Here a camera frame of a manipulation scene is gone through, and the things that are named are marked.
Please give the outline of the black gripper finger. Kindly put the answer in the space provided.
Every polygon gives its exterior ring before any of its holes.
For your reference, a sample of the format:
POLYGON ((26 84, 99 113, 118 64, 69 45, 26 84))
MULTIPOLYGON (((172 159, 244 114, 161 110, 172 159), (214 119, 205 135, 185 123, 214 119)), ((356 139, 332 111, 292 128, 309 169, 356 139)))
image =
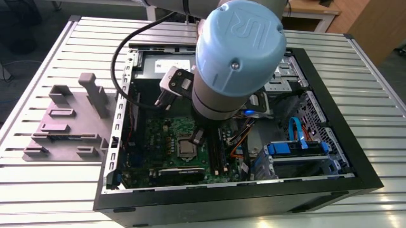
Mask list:
POLYGON ((208 128, 197 127, 190 136, 190 142, 194 145, 204 145, 208 136, 208 128))

